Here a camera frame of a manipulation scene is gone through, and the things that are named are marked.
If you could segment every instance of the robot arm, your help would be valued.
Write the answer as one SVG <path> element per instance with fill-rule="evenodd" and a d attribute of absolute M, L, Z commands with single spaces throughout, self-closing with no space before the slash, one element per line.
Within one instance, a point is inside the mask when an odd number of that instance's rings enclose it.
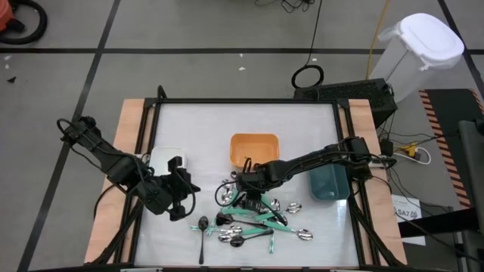
<path fill-rule="evenodd" d="M 371 154 L 364 138 L 345 138 L 338 144 L 331 144 L 322 150 L 289 161 L 276 160 L 261 165 L 254 165 L 250 171 L 250 163 L 246 171 L 237 174 L 236 185 L 239 192 L 246 193 L 246 209 L 259 211 L 261 208 L 261 193 L 280 187 L 295 174 L 327 165 L 339 164 L 346 167 L 351 178 L 365 181 L 371 177 L 368 164 Z"/>
<path fill-rule="evenodd" d="M 67 123 L 64 129 L 61 123 Z M 154 176 L 154 170 L 147 167 L 138 157 L 117 150 L 101 137 L 101 131 L 96 127 L 92 117 L 81 116 L 70 122 L 59 119 L 57 126 L 64 136 L 63 142 L 71 148 L 74 144 L 86 148 L 98 159 L 96 166 L 118 189 L 125 194 L 134 194 L 155 215 L 164 212 L 170 214 L 171 221 L 182 219 L 194 210 L 186 213 L 181 201 L 188 194 L 199 192 L 200 188 L 191 183 L 191 176 L 182 165 L 181 157 L 174 157 L 168 162 L 169 175 Z"/>

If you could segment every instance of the blue bin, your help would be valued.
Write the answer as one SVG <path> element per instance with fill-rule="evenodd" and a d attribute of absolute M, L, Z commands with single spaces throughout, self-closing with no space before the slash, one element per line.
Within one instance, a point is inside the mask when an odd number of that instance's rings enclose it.
<path fill-rule="evenodd" d="M 309 171 L 309 192 L 314 200 L 342 200 L 349 196 L 345 167 L 325 165 Z"/>

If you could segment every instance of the yellow cable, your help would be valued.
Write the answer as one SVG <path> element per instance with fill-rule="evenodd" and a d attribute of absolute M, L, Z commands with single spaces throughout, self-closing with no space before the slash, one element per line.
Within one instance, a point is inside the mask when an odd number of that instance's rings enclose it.
<path fill-rule="evenodd" d="M 378 20 L 377 29 L 375 30 L 375 36 L 373 37 L 373 41 L 371 41 L 370 54 L 368 55 L 368 64 L 366 66 L 365 79 L 367 80 L 368 80 L 368 77 L 370 77 L 370 66 L 371 66 L 371 57 L 373 55 L 373 47 L 375 45 L 375 42 L 377 41 L 378 33 L 380 33 L 380 28 L 381 28 L 381 25 L 383 24 L 383 20 L 385 19 L 386 10 L 388 10 L 389 4 L 390 4 L 390 0 L 386 0 L 385 5 L 383 6 L 383 10 L 381 11 L 380 19 Z"/>

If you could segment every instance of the white paper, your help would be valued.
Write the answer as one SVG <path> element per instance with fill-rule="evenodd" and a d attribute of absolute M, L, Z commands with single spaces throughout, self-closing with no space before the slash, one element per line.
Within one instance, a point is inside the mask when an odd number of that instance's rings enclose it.
<path fill-rule="evenodd" d="M 420 201 L 418 199 L 414 199 L 411 197 L 405 198 L 404 196 L 397 196 L 392 195 L 393 201 L 393 208 L 395 208 L 395 212 L 398 215 L 402 216 L 407 220 L 414 220 L 418 218 L 422 218 L 422 211 L 420 210 Z M 404 221 L 400 217 L 396 217 L 398 222 Z M 404 243 L 411 243 L 415 245 L 425 246 L 425 237 L 418 236 L 418 237 L 410 237 L 410 238 L 402 238 Z"/>

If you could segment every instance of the orange bowl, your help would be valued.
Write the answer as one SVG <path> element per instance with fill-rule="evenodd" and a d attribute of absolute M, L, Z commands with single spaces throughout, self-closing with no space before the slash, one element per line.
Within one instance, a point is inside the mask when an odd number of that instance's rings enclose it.
<path fill-rule="evenodd" d="M 244 167 L 247 158 L 255 163 L 279 159 L 279 139 L 274 134 L 237 133 L 230 141 L 230 160 L 237 167 Z"/>

